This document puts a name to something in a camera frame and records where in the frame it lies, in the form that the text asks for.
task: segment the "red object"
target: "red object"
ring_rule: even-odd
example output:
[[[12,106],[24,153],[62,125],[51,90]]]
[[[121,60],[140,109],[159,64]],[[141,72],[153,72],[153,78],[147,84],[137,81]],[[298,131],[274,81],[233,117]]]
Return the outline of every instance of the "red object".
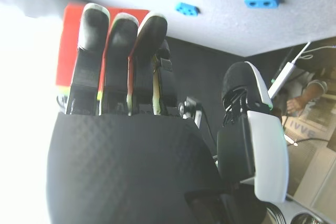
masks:
[[[56,86],[60,89],[66,90],[71,85],[72,73],[77,59],[77,41],[80,24],[80,17],[82,15],[83,5],[68,5],[64,11],[63,32],[59,44],[58,65],[56,72]],[[121,9],[107,7],[110,12],[110,28],[115,16],[118,13],[129,13],[136,17],[139,24],[149,12],[148,10],[137,9]],[[102,63],[102,71],[100,75],[99,90],[103,85],[104,76],[104,57]]]

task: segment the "human hand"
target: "human hand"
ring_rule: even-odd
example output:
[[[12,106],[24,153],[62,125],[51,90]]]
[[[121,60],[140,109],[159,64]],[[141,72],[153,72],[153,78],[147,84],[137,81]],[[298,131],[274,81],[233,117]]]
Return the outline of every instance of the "human hand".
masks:
[[[307,105],[306,99],[303,96],[295,97],[287,101],[287,113],[292,114],[299,112],[301,114]]]

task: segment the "robotic hand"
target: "robotic hand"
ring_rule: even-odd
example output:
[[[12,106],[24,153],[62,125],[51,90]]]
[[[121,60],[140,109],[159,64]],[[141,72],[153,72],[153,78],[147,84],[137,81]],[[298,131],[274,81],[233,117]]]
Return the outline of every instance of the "robotic hand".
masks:
[[[180,108],[186,120],[175,116],[165,18],[149,13],[138,28],[121,13],[108,36],[109,19],[96,4],[82,13],[66,113],[58,114],[48,154],[51,222],[261,223],[261,200],[284,200],[288,158],[258,70],[240,62],[225,75],[217,168],[194,123],[200,103],[188,99]],[[242,184],[253,178],[254,187]]]

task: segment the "blue toy brick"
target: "blue toy brick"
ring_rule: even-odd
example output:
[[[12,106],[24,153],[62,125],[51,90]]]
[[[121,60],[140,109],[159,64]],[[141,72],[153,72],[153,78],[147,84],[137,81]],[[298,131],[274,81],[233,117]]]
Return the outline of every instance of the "blue toy brick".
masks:
[[[193,5],[185,4],[185,3],[178,3],[175,10],[179,13],[182,13],[185,16],[197,16],[198,15],[198,8]]]
[[[244,0],[249,8],[277,8],[279,0]]]

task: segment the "blue block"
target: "blue block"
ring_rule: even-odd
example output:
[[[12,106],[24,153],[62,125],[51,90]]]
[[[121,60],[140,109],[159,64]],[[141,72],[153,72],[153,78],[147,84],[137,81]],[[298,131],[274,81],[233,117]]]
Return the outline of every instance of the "blue block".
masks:
[[[198,8],[193,5],[188,5],[185,3],[178,3],[175,7],[179,13],[182,13],[185,16],[197,16],[198,15]]]
[[[249,8],[277,8],[280,0],[244,0]]]

